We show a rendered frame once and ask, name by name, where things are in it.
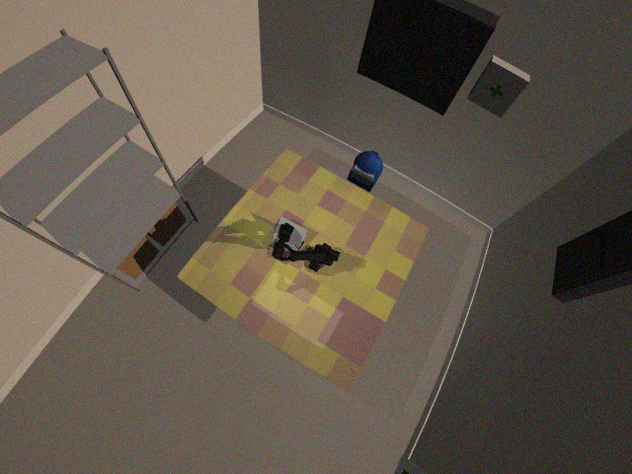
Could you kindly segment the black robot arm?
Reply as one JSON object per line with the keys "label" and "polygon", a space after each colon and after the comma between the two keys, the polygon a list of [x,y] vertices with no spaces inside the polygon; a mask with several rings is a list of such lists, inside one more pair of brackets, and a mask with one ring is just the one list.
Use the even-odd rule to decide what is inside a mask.
{"label": "black robot arm", "polygon": [[[294,227],[290,224],[281,224],[278,237],[279,241],[274,244],[272,256],[280,261],[301,261],[301,260],[315,260],[319,263],[324,263],[331,266],[334,261],[338,261],[340,252],[329,249],[323,245],[316,245],[313,251],[295,251],[285,242],[289,242],[290,236]],[[290,257],[283,258],[284,249],[290,252]]]}

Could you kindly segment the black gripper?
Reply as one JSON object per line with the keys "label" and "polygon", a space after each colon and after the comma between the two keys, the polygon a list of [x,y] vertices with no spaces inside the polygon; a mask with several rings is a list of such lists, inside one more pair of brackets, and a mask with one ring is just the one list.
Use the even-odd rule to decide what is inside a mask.
{"label": "black gripper", "polygon": [[[326,243],[323,243],[323,246],[325,246],[325,247],[327,247],[327,248],[329,248],[329,249],[332,249],[332,247],[331,247],[331,246],[329,246],[329,245],[328,245],[328,244],[326,244]],[[322,263],[319,263],[319,262],[316,262],[316,263],[315,263],[315,262],[316,262],[315,260],[314,260],[314,262],[313,262],[313,261],[311,261],[311,263],[309,264],[309,268],[310,268],[310,269],[312,269],[313,271],[317,272],[317,271],[319,270],[319,268],[320,268],[320,266],[319,266],[318,264],[322,265]],[[317,263],[318,263],[318,264],[317,264]]]}

